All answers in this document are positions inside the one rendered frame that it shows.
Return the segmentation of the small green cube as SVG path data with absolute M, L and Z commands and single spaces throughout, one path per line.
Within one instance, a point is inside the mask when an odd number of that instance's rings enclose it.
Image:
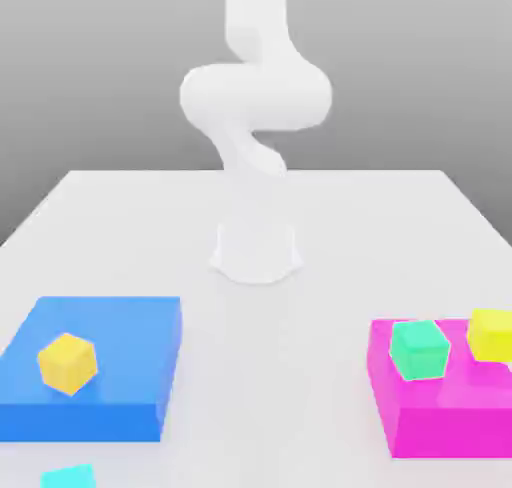
M 443 378 L 450 351 L 450 341 L 434 320 L 392 324 L 389 356 L 406 382 Z

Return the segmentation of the small orange cube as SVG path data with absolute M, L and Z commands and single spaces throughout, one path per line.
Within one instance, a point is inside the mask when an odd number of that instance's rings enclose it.
M 61 334 L 40 350 L 37 361 L 44 384 L 68 396 L 74 396 L 98 374 L 94 344 L 70 333 Z

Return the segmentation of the small yellow cube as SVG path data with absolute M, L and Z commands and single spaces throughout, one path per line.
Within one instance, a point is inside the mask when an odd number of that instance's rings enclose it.
M 512 311 L 474 309 L 467 342 L 476 361 L 512 364 Z

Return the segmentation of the small cyan cube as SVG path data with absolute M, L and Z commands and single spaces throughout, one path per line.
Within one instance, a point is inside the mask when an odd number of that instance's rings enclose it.
M 40 488 L 96 488 L 94 469 L 91 464 L 80 464 L 44 472 Z

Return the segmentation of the large blue box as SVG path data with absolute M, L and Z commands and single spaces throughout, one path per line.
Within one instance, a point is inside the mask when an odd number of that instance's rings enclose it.
M 46 386 L 40 350 L 62 333 L 95 346 L 74 396 Z M 0 355 L 0 442 L 157 442 L 182 338 L 177 297 L 39 298 Z

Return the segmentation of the large magenta box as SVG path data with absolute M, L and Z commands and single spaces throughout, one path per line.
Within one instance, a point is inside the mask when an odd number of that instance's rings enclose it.
M 370 324 L 367 372 L 394 458 L 512 458 L 512 371 L 474 360 L 466 319 L 437 322 L 452 348 L 446 374 L 405 381 L 389 356 L 393 319 Z

